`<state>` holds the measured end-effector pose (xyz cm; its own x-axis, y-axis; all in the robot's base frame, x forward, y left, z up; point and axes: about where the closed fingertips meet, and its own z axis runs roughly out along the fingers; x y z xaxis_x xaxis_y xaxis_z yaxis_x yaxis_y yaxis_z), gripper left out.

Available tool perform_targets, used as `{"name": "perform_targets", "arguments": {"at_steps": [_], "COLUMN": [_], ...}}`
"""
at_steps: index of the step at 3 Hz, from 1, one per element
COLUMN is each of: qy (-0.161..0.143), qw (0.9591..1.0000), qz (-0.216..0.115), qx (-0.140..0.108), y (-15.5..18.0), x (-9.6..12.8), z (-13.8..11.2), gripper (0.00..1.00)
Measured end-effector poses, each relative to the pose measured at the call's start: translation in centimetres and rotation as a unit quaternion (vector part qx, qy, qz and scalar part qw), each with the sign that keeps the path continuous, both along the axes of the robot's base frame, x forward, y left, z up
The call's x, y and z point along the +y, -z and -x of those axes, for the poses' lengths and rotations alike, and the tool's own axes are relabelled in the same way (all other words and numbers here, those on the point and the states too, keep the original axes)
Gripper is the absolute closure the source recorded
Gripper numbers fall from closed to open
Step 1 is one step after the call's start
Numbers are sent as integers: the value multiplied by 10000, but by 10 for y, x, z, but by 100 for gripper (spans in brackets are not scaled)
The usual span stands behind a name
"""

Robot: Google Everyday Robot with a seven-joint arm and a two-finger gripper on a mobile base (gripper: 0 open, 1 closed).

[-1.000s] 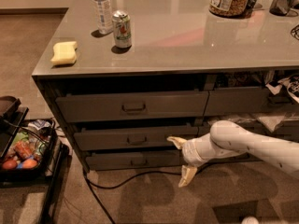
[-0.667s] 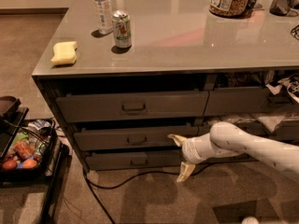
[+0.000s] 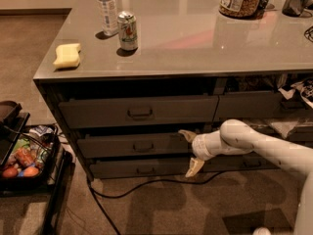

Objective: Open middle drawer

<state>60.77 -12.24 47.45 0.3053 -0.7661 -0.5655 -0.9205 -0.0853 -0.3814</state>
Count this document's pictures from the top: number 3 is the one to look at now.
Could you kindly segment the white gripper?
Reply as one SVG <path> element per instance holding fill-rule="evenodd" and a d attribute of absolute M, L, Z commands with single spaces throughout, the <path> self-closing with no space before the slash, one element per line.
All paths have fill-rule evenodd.
<path fill-rule="evenodd" d="M 221 141 L 218 131 L 197 135 L 190 130 L 180 129 L 179 133 L 184 136 L 188 143 L 192 143 L 193 153 L 196 158 L 191 158 L 189 169 L 185 176 L 195 176 L 203 167 L 204 161 L 208 161 L 221 153 Z"/>

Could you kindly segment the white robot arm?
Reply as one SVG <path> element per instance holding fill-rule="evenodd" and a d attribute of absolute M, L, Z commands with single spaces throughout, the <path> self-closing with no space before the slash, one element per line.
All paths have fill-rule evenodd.
<path fill-rule="evenodd" d="M 192 145 L 186 177 L 195 176 L 204 163 L 218 155 L 244 155 L 255 152 L 272 164 L 305 177 L 293 235 L 312 235 L 313 232 L 313 149 L 257 132 L 237 119 L 224 121 L 217 131 L 197 134 L 179 130 Z"/>

